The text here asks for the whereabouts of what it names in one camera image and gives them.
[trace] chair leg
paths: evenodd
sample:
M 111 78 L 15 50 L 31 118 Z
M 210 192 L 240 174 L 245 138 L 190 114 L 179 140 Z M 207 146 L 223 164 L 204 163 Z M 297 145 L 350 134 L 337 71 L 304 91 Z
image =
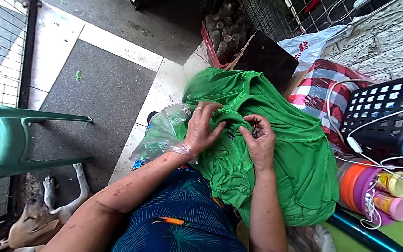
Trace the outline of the chair leg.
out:
M 67 159 L 57 159 L 47 161 L 35 160 L 35 161 L 26 161 L 24 163 L 16 165 L 4 165 L 0 166 L 0 178 L 12 175 L 24 174 L 42 169 L 83 163 L 89 161 L 91 158 L 92 157 L 89 156 L 89 157 L 67 158 Z
M 91 117 L 68 115 L 68 114 L 61 114 L 61 113 L 52 113 L 52 112 L 42 112 L 42 113 L 48 113 L 48 114 L 44 114 L 40 117 L 28 117 L 26 121 L 30 122 L 30 123 L 42 123 L 45 120 L 60 120 L 60 121 L 75 121 L 75 122 L 93 123 L 93 119 Z
M 28 122 L 37 123 L 44 120 L 63 120 L 93 123 L 91 117 L 76 116 L 54 112 L 36 111 L 21 108 L 0 108 L 0 117 L 27 118 Z

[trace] skin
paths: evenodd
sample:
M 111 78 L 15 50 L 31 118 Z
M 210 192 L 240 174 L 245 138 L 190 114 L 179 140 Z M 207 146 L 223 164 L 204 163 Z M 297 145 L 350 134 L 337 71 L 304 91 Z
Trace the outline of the skin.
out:
M 267 118 L 244 117 L 256 124 L 256 139 L 250 131 L 239 127 L 254 163 L 255 184 L 250 209 L 250 251 L 287 251 L 287 236 L 278 202 L 276 175 L 273 169 L 275 134 Z
M 93 195 L 77 209 L 42 252 L 106 250 L 107 243 L 122 217 L 141 204 L 176 167 L 196 157 L 218 138 L 226 122 L 219 123 L 211 132 L 209 120 L 212 112 L 222 107 L 218 103 L 200 102 L 189 120 L 184 140 L 184 143 L 190 146 L 188 154 L 166 152 Z M 250 216 L 250 249 L 286 251 L 287 241 L 276 195 L 276 178 L 272 169 L 273 153 L 270 154 L 271 151 L 268 150 L 274 148 L 274 134 L 269 134 L 270 124 L 266 121 L 267 127 L 262 118 L 264 117 L 258 119 L 260 128 L 256 140 L 249 139 L 247 133 L 250 135 L 250 132 L 242 130 L 244 138 L 248 138 L 247 144 L 251 144 L 249 152 L 253 161 L 257 160 L 259 163 L 255 167 L 256 185 Z

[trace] concrete floor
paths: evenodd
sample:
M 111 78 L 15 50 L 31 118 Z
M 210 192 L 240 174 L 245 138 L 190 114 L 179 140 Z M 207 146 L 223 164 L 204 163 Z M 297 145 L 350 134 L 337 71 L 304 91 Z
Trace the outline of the concrete floor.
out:
M 181 65 L 202 40 L 199 1 L 156 0 L 139 11 L 129 0 L 45 2 Z
M 168 0 L 142 12 L 134 10 L 128 1 L 46 2 L 180 64 L 188 60 L 202 40 L 197 2 Z M 82 73 L 81 82 L 76 81 L 76 71 Z M 32 124 L 30 158 L 49 160 L 92 155 L 93 160 L 84 165 L 88 183 L 93 193 L 104 188 L 156 74 L 78 39 L 40 110 L 88 115 L 95 123 Z M 36 179 L 32 183 L 42 181 L 47 175 L 55 177 L 59 184 L 56 206 L 67 204 L 79 195 L 71 166 L 33 175 Z
M 75 72 L 83 79 L 76 81 Z M 78 40 L 41 111 L 85 115 L 85 122 L 46 121 L 31 125 L 32 159 L 94 158 L 85 164 L 90 188 L 104 188 L 156 73 L 103 49 Z M 53 175 L 59 183 L 57 205 L 79 195 L 74 169 L 69 165 L 35 173 L 42 180 Z

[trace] woman's left hand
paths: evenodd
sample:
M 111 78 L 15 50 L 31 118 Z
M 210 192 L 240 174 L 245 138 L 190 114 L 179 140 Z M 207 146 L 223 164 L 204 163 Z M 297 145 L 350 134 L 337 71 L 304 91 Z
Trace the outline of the woman's left hand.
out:
M 209 121 L 212 118 L 212 112 L 223 108 L 223 105 L 216 102 L 201 101 L 194 110 L 192 118 L 188 123 L 188 132 L 184 142 L 189 145 L 190 153 L 197 156 L 204 149 L 209 147 L 221 134 L 227 124 L 221 122 L 211 132 Z

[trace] tan dog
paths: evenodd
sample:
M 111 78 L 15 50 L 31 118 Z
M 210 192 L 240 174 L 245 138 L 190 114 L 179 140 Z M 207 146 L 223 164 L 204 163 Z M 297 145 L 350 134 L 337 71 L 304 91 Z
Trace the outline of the tan dog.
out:
M 47 176 L 43 181 L 44 202 L 30 199 L 26 202 L 20 219 L 0 241 L 0 249 L 12 248 L 14 252 L 38 252 L 48 243 L 71 215 L 91 197 L 82 164 L 73 164 L 80 186 L 80 196 L 73 202 L 54 209 L 54 181 Z

